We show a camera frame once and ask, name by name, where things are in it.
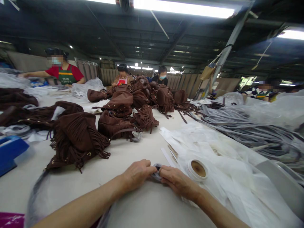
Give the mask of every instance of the white table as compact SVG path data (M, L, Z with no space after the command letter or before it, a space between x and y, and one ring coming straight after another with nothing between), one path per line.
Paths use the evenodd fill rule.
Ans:
M53 97L43 97L40 106L51 106L56 101ZM160 148L170 154L168 144L159 134L159 128L177 130L184 123L179 113L170 113L174 118L169 120L158 110L153 115L160 122L154 127L152 134L144 132L140 142L126 139L111 141L106 148L110 158L100 159L98 156L88 161L82 168L83 174L73 165L55 170L48 176L40 203L41 213L50 213L71 200L105 184L115 176L124 172L134 161L149 159L151 164L169 165ZM184 116L188 122L194 120ZM54 156L55 151L49 146L50 140L30 143L29 149L15 161L17 167L0 177L0 211L25 213L29 194L43 169ZM215 227L211 220L199 209L184 203L173 194L169 187L147 181L142 188L119 200L111 216L109 227Z

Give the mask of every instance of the black shirt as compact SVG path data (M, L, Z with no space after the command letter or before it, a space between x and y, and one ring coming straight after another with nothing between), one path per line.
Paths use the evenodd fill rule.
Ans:
M165 78L164 80L159 80L158 75L154 76L152 81L156 81L158 84L165 84L166 86L168 85L168 79Z

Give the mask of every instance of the red shirt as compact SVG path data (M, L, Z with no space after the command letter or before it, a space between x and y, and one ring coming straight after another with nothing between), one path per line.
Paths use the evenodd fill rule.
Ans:
M74 78L76 79L76 81L79 81L80 79L83 78L83 74L81 73L81 71L77 67L69 64L69 67L67 69L69 69L70 67L72 67L72 74L73 74ZM59 66L52 66L51 68L49 68L45 72L48 73L51 76L59 78Z

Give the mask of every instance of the ceiling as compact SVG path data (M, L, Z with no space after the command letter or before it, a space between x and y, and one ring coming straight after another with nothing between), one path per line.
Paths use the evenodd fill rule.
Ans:
M241 6L233 18L219 19L155 11L84 0L17 0L20 11L0 4L0 38L70 44L90 58L203 69L226 46L249 1L214 0ZM208 4L208 1L180 0ZM223 66L228 77L262 76L302 80L304 41L272 38L287 26L304 27L303 6L295 0L256 0L251 15ZM259 66L251 70L269 45Z

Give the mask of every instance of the metal pole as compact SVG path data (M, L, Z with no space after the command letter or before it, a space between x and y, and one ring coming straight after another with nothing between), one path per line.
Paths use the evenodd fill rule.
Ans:
M247 11L245 13L245 15L237 22L236 26L234 27L234 30L231 33L231 36L230 36L230 38L229 38L229 40L227 42L226 48L224 49L221 57L218 60L218 64L215 67L215 71L214 71L214 75L213 75L213 80L212 80L212 82L208 83L208 85L205 88L204 99L208 96L209 87L213 86L213 84L214 84L214 82L215 82L218 74L220 73L223 65L225 64L225 61L226 61L226 59L227 59L227 57L228 57L228 55L229 55L229 53L230 53L230 51L232 49L232 46L234 45L234 43L235 43L238 35L240 34L240 32L241 32L241 30L242 30L242 28L244 26L245 20L247 19L247 16L248 16L248 14L249 14L249 12L250 12L253 4L254 4L254 1L251 1L250 5L249 5L249 7L248 7L248 9L247 9Z
M167 35L166 31L164 30L164 28L162 27L162 25L160 24L160 22L158 21L158 19L156 18L155 14L153 13L152 10L150 10L153 17L155 18L156 22L158 23L159 27L162 29L162 31L164 32L164 34L166 35L166 37L168 38L168 40L170 39L169 36Z

